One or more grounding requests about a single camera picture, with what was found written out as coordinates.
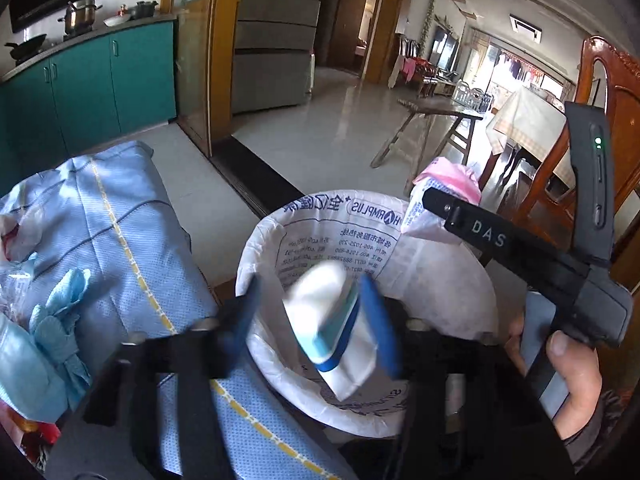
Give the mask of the pink white wrapper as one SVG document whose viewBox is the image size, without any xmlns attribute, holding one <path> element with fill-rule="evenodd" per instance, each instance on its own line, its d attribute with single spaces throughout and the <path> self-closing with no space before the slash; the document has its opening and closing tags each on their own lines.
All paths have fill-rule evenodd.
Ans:
<svg viewBox="0 0 640 480">
<path fill-rule="evenodd" d="M 454 164 L 445 157 L 436 157 L 412 183 L 409 205 L 400 225 L 401 234 L 421 240 L 459 244 L 457 237 L 445 229 L 444 220 L 425 209 L 422 200 L 429 188 L 436 188 L 478 206 L 482 192 L 473 169 Z"/>
</svg>

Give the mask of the white blue-striped paper package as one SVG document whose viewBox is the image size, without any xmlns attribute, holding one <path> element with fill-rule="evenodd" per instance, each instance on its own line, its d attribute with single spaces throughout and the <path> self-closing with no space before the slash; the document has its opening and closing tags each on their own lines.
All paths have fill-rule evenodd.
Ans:
<svg viewBox="0 0 640 480">
<path fill-rule="evenodd" d="M 322 261 L 288 289 L 283 307 L 293 334 L 339 401 L 352 396 L 376 367 L 376 344 L 357 282 L 343 263 Z"/>
</svg>

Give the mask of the light blue face mask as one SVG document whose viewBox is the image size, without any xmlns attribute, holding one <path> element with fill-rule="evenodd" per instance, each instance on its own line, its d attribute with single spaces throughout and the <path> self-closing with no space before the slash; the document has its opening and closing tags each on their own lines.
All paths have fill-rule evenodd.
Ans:
<svg viewBox="0 0 640 480">
<path fill-rule="evenodd" d="M 67 410 L 63 379 L 29 333 L 1 315 L 1 400 L 34 422 L 53 424 Z"/>
</svg>

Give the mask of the white bag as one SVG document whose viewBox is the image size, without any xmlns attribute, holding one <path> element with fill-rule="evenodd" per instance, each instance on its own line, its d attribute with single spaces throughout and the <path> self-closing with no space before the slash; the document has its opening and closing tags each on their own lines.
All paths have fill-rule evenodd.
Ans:
<svg viewBox="0 0 640 480">
<path fill-rule="evenodd" d="M 20 208 L 1 215 L 1 263 L 25 261 L 42 237 L 42 209 Z"/>
</svg>

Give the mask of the trash bin with white bag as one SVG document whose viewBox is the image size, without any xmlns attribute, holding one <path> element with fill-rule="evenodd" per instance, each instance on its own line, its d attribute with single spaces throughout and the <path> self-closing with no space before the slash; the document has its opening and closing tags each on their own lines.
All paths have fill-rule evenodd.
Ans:
<svg viewBox="0 0 640 480">
<path fill-rule="evenodd" d="M 269 385 L 317 422 L 365 438 L 398 434 L 408 385 L 386 373 L 398 356 L 390 300 L 439 333 L 473 339 L 498 332 L 490 278 L 460 243 L 401 232 L 400 198 L 356 190 L 306 195 L 257 223 L 242 252 L 236 291 L 259 278 L 260 304 L 248 351 Z M 347 304 L 319 349 L 305 352 L 285 296 L 326 260 L 346 271 Z"/>
</svg>

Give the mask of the teal lower kitchen cabinets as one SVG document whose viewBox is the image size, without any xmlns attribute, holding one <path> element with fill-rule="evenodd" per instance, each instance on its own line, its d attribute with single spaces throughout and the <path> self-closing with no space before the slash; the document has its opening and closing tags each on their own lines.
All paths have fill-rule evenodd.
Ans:
<svg viewBox="0 0 640 480">
<path fill-rule="evenodd" d="M 89 32 L 1 78 L 1 189 L 177 116 L 175 17 Z"/>
</svg>

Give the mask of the wooden bench stool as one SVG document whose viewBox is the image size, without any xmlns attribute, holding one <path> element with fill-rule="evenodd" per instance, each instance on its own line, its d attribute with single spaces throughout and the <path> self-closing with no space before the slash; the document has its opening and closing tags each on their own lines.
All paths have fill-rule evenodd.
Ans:
<svg viewBox="0 0 640 480">
<path fill-rule="evenodd" d="M 462 156 L 462 165 L 468 164 L 475 126 L 483 116 L 477 110 L 443 96 L 398 99 L 397 103 L 407 111 L 407 116 L 400 127 L 384 141 L 372 158 L 370 167 L 375 169 L 382 166 L 389 154 L 401 156 L 409 163 L 409 173 L 404 186 L 404 195 L 409 196 L 413 180 L 423 168 L 424 160 L 430 162 L 442 156 L 447 148 L 452 148 Z M 439 118 L 451 119 L 452 123 L 438 138 L 439 144 L 436 148 L 429 152 L 427 143 L 433 133 L 438 133 Z"/>
</svg>

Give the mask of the dining table with cloth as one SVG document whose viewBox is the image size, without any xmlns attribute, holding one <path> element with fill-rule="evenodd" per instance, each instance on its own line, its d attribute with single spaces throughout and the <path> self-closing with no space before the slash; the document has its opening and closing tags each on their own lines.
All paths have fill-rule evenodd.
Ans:
<svg viewBox="0 0 640 480">
<path fill-rule="evenodd" d="M 480 187 L 490 179 L 508 144 L 520 148 L 521 154 L 528 153 L 529 165 L 539 169 L 564 126 L 564 113 L 535 92 L 526 88 L 513 92 L 486 126 L 491 152 L 480 176 Z"/>
</svg>

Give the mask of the light blue checked tablecloth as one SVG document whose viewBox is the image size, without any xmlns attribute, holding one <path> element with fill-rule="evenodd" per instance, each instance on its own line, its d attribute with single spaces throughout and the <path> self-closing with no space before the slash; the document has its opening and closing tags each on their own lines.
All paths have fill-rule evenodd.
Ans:
<svg viewBox="0 0 640 480">
<path fill-rule="evenodd" d="M 168 336 L 216 311 L 152 156 L 146 144 L 129 141 L 1 181 L 4 214 L 42 212 L 28 303 L 46 300 L 69 270 L 91 273 L 76 326 L 91 374 L 130 334 Z M 213 385 L 212 398 L 238 478 L 352 478 L 326 436 L 252 362 Z"/>
</svg>

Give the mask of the red snack wrapper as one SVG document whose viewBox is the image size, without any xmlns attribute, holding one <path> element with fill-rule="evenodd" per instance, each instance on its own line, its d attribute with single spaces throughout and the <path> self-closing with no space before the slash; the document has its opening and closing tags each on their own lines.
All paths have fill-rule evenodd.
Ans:
<svg viewBox="0 0 640 480">
<path fill-rule="evenodd" d="M 61 431 L 50 422 L 34 422 L 1 402 L 1 427 L 23 455 L 38 469 L 43 469 Z"/>
</svg>

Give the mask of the grey multi-door refrigerator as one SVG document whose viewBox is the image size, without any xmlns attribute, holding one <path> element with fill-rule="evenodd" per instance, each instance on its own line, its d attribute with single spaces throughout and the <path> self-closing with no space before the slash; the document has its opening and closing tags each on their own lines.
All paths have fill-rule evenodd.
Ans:
<svg viewBox="0 0 640 480">
<path fill-rule="evenodd" d="M 320 0 L 239 0 L 231 111 L 258 112 L 306 101 Z"/>
</svg>

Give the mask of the white bowl on counter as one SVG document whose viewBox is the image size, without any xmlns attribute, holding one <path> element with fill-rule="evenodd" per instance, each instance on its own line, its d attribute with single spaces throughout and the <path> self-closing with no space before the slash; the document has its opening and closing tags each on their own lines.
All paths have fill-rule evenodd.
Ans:
<svg viewBox="0 0 640 480">
<path fill-rule="evenodd" d="M 130 20 L 131 16 L 128 14 L 125 15 L 114 15 L 111 16 L 110 18 L 107 18 L 106 20 L 103 21 L 103 24 L 106 27 L 116 27 L 122 24 L 127 23 Z"/>
</svg>

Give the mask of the dark casserole pot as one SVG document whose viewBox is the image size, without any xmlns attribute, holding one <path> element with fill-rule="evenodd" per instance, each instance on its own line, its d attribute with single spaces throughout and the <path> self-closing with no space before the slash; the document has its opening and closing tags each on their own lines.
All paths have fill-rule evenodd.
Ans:
<svg viewBox="0 0 640 480">
<path fill-rule="evenodd" d="M 138 1 L 134 6 L 129 9 L 130 20 L 143 20 L 144 18 L 152 18 L 155 14 L 155 9 L 158 6 L 158 2 L 152 1 Z"/>
</svg>

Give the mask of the stainless steel stock pot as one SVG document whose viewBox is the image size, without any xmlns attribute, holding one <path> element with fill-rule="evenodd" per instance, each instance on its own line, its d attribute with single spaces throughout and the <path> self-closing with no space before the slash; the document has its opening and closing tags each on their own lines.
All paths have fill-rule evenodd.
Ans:
<svg viewBox="0 0 640 480">
<path fill-rule="evenodd" d="M 65 9 L 65 15 L 58 21 L 64 24 L 64 32 L 67 36 L 88 32 L 96 20 L 96 11 L 101 6 L 96 0 L 78 0 L 70 2 Z"/>
</svg>

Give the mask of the black wok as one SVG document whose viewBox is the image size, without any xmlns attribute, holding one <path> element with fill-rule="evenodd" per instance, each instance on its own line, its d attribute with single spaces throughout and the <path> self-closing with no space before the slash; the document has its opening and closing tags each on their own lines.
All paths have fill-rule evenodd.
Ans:
<svg viewBox="0 0 640 480">
<path fill-rule="evenodd" d="M 20 44 L 16 42 L 6 42 L 4 46 L 10 49 L 10 57 L 13 58 L 15 62 L 21 63 L 36 55 L 46 39 L 47 35 L 41 34 L 23 41 Z"/>
</svg>

